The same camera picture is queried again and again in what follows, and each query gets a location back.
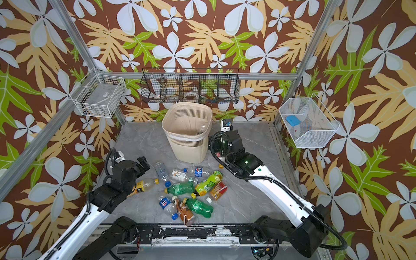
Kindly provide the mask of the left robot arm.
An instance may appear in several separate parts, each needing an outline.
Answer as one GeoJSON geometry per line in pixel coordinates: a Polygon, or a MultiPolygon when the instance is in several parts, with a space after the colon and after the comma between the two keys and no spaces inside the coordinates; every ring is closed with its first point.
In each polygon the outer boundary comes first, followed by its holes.
{"type": "Polygon", "coordinates": [[[81,213],[41,259],[99,260],[116,245],[135,241],[136,222],[120,217],[94,242],[84,245],[96,228],[133,192],[136,180],[150,168],[145,157],[127,160],[122,152],[112,148],[105,159],[103,184],[87,193],[81,213]]]}

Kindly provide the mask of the dark green label water bottle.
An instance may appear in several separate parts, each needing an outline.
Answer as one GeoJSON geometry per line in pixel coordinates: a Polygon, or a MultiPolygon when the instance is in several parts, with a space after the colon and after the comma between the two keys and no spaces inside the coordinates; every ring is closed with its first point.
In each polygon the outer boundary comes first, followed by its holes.
{"type": "Polygon", "coordinates": [[[199,126],[197,134],[203,134],[208,129],[209,124],[204,122],[199,126]]]}

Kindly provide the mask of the orange red label bottle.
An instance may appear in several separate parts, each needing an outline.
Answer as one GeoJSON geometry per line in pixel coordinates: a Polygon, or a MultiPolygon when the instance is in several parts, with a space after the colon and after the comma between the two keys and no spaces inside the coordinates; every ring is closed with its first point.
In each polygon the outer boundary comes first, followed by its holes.
{"type": "Polygon", "coordinates": [[[219,198],[226,193],[227,189],[228,187],[226,186],[226,184],[224,184],[223,182],[219,182],[211,189],[209,193],[210,199],[219,200],[219,198]]]}

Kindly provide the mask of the yellow label juice bottle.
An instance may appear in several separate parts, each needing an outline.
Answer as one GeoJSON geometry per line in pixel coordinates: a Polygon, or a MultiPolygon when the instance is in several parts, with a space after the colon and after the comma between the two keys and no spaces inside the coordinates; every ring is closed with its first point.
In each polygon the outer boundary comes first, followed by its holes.
{"type": "Polygon", "coordinates": [[[127,198],[137,195],[139,193],[146,192],[158,184],[159,184],[159,179],[152,179],[152,178],[142,179],[133,186],[132,192],[127,196],[127,198]]]}

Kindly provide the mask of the clear bottle blue cap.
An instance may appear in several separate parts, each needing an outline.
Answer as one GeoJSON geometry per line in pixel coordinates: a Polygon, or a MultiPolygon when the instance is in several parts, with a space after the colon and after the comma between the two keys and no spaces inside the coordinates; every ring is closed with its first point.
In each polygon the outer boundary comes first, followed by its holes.
{"type": "Polygon", "coordinates": [[[169,180],[167,167],[162,161],[157,161],[154,165],[159,180],[164,183],[165,187],[170,187],[172,183],[169,180]]]}

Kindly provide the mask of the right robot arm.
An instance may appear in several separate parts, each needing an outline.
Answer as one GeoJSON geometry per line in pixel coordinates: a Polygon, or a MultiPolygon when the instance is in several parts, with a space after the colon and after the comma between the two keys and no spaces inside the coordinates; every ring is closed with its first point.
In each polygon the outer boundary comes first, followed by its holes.
{"type": "Polygon", "coordinates": [[[326,208],[314,206],[278,180],[261,159],[245,150],[238,131],[216,132],[210,137],[208,148],[225,169],[258,188],[285,214],[285,220],[262,216],[254,223],[262,238],[289,242],[308,258],[318,248],[348,248],[339,232],[326,223],[326,208]]]}

